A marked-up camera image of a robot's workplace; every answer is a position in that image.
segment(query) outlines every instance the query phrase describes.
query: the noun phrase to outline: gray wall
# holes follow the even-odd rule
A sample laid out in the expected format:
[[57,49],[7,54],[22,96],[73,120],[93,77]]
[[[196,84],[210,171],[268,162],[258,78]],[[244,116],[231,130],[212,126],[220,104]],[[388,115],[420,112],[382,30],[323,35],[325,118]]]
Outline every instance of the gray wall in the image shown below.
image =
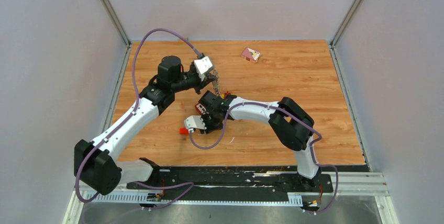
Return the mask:
[[364,0],[339,43],[365,150],[401,223],[442,223],[444,2]]
[[[132,40],[167,27],[192,39],[332,39],[353,0],[110,0]],[[149,39],[171,39],[157,33]]]
[[0,0],[0,223],[60,223],[124,45],[99,0]]

